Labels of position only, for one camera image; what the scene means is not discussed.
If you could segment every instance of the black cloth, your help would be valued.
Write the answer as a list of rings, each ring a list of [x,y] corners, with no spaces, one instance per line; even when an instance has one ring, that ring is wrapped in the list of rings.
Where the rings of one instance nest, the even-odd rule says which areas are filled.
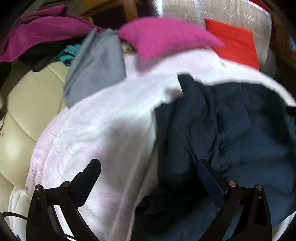
[[[155,110],[159,186],[136,209],[132,241],[196,241],[219,212],[198,178],[206,159],[241,187],[264,187],[272,226],[295,209],[296,125],[262,85],[203,86],[179,76],[183,97]],[[238,212],[224,239],[233,234]]]
[[[0,63],[0,89],[3,86],[5,80],[9,76],[11,71],[11,63],[1,62]]]
[[[80,44],[84,38],[85,36],[36,44],[23,53],[19,60],[32,71],[39,72],[49,65],[52,59],[63,51],[67,45]]]

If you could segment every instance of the cream leather surface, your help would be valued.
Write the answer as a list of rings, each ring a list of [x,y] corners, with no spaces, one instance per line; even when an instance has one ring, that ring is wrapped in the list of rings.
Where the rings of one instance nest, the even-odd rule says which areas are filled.
[[[7,108],[0,121],[0,173],[8,183],[3,188],[0,179],[0,193],[12,185],[24,189],[35,144],[65,107],[62,94],[68,69],[61,62],[51,63],[40,72],[28,72],[20,62],[13,65],[0,92],[0,106]]]
[[[0,212],[7,212],[13,185],[0,174]]]

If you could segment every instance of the gray cloth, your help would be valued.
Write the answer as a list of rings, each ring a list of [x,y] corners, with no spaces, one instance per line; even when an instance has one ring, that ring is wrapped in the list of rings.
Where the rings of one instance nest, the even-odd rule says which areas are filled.
[[[117,33],[93,29],[85,38],[66,77],[64,99],[68,108],[126,77]]]

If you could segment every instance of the silver fabric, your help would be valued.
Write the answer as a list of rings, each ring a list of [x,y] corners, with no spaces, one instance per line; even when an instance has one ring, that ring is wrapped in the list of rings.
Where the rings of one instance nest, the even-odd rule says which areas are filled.
[[[257,57],[264,66],[270,36],[271,15],[248,0],[152,0],[157,16],[187,20],[205,28],[205,18],[249,29],[253,32]]]

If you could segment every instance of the fabric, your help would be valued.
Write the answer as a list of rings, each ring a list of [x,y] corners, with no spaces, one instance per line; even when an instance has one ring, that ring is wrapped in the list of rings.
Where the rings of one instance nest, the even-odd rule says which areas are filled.
[[[296,52],[296,43],[291,36],[289,37],[289,44],[290,44],[291,50]]]
[[[11,71],[10,63],[6,63],[6,62],[0,63],[0,89],[4,84],[5,80],[7,79],[7,77],[9,76],[10,71]]]
[[[138,166],[135,164],[133,173],[138,173],[139,178],[135,180],[133,178],[133,173],[127,177],[131,180],[125,185],[127,196],[112,195],[112,198],[110,198],[110,196],[105,195],[108,190],[114,190],[114,186],[116,185],[122,188],[122,186],[119,185],[122,183],[122,178],[118,173],[122,173],[123,170],[124,173],[126,173],[126,171],[129,170],[128,168],[122,168],[117,171],[120,167],[118,167],[117,164],[113,166],[110,162],[116,162],[118,159],[120,161],[123,160],[121,156],[124,156],[125,160],[125,155],[121,155],[120,151],[118,152],[118,157],[114,156],[116,156],[116,150],[120,146],[122,146],[123,150],[128,151],[127,148],[129,147],[126,147],[125,143],[127,142],[127,145],[130,146],[128,143],[131,140],[126,138],[129,128],[131,128],[133,123],[136,123],[134,129],[139,129],[140,132],[146,129],[146,125],[136,121],[136,116],[142,115],[142,112],[138,111],[137,108],[142,109],[145,113],[146,108],[143,108],[143,105],[151,106],[153,103],[156,103],[148,98],[145,104],[139,104],[139,106],[136,104],[136,102],[140,101],[139,98],[142,95],[144,95],[143,99],[146,99],[146,92],[148,92],[147,96],[150,96],[154,88],[160,88],[160,91],[165,92],[166,96],[171,96],[169,101],[164,101],[170,103],[174,100],[173,97],[178,96],[180,93],[176,73],[192,73],[194,78],[199,79],[199,81],[205,85],[229,82],[230,79],[236,82],[263,84],[269,89],[278,92],[288,105],[296,106],[294,98],[282,85],[253,68],[231,61],[221,60],[212,49],[195,49],[149,61],[141,60],[138,54],[124,56],[124,59],[128,78],[126,81],[118,84],[120,90],[117,89],[117,85],[114,85],[112,88],[106,88],[90,97],[84,98],[73,108],[65,108],[47,126],[46,130],[44,130],[43,134],[40,136],[33,152],[26,182],[26,189],[29,197],[31,197],[35,185],[42,184],[45,187],[57,187],[63,181],[71,180],[78,172],[82,171],[92,158],[98,158],[100,161],[103,161],[103,166],[109,163],[110,167],[102,169],[102,173],[105,172],[104,176],[106,176],[106,178],[103,175],[100,176],[102,179],[98,181],[98,185],[94,186],[91,195],[86,201],[86,205],[79,208],[80,214],[86,220],[90,229],[99,240],[103,241],[130,240],[135,208],[144,196],[151,193],[152,189],[156,187],[157,184],[156,149],[153,150],[147,166],[146,164],[139,163]],[[163,76],[164,74],[172,74],[175,78],[169,80],[162,78],[162,80],[159,80],[160,83],[158,84],[161,84],[161,87],[159,87],[159,85],[154,82],[156,80],[155,76]],[[133,82],[133,85],[130,87],[131,91],[126,93],[126,88],[123,84],[127,84],[128,82]],[[93,103],[91,105],[88,104],[90,98],[97,95],[104,95],[104,100],[101,98],[93,99]],[[130,102],[128,101],[129,95],[134,97]],[[122,106],[122,101],[127,101],[127,106],[130,107]],[[89,114],[85,115],[82,109],[84,109],[85,112],[89,112]],[[154,133],[154,127],[149,129],[148,132]],[[101,138],[106,140],[107,143],[110,143],[110,145],[101,145]],[[147,147],[151,145],[150,141],[152,140],[147,140]],[[127,210],[125,208],[125,200],[133,200],[129,196],[130,188],[135,192],[134,195],[137,195],[137,199],[134,206]],[[119,200],[122,200],[122,206],[118,210]],[[131,215],[123,217],[125,214],[122,214],[122,212],[125,211],[128,215],[129,212],[131,212]],[[60,210],[58,210],[58,217],[64,231],[71,234]]]
[[[176,76],[148,76],[120,82],[63,110],[33,152],[29,197],[32,184],[57,187],[97,158],[102,172],[79,211],[99,240],[125,240],[155,141],[153,108],[180,95]],[[151,184],[139,200],[149,194]],[[60,210],[57,213],[64,232],[71,234]]]
[[[34,45],[23,53],[19,60],[34,72],[39,72],[48,66],[66,46],[80,44],[84,38],[85,36]]]
[[[289,224],[292,222],[295,214],[296,211],[272,229],[272,241],[277,241],[283,235]]]
[[[53,60],[59,59],[66,66],[71,66],[75,56],[80,50],[81,44],[67,45]]]
[[[32,46],[75,37],[86,36],[100,27],[67,12],[60,5],[44,9],[16,21],[0,44],[0,62],[12,62]]]
[[[145,17],[123,25],[119,37],[139,51],[142,59],[200,47],[224,44],[198,25],[182,20]]]
[[[205,23],[207,30],[226,45],[213,48],[221,58],[259,69],[252,31],[209,19],[205,19]]]
[[[206,29],[212,19],[251,30],[260,66],[265,65],[270,45],[271,14],[248,0],[151,0],[153,14],[182,19]]]
[[[271,12],[269,10],[269,8],[261,1],[261,0],[250,0],[251,2],[257,4],[258,6],[260,6],[261,8],[265,9],[268,12]]]
[[[183,97],[155,110],[159,186],[136,209],[131,240],[200,239],[220,210],[197,175],[200,159],[226,181],[261,184],[272,226],[282,222],[296,209],[296,126],[286,103],[262,85],[208,87],[189,75],[179,81]]]
[[[125,65],[116,32],[94,28],[86,37],[66,77],[64,99],[68,108],[83,98],[122,81]]]
[[[8,212],[18,213],[25,217],[28,216],[31,200],[26,192],[14,187],[10,195]],[[26,220],[17,217],[9,217],[9,226],[15,236],[21,241],[26,240]]]

